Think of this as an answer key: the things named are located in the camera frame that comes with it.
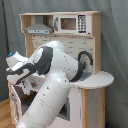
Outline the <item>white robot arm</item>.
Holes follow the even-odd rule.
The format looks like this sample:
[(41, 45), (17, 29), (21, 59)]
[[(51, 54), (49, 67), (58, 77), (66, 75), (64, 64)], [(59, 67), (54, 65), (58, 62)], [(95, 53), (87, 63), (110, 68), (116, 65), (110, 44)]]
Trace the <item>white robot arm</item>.
[(30, 58), (18, 52), (9, 53), (7, 80), (20, 85), (30, 75), (44, 75), (44, 83), (16, 128), (46, 128), (51, 125), (67, 100), (70, 83), (78, 81), (83, 64), (68, 55), (60, 41), (40, 46)]

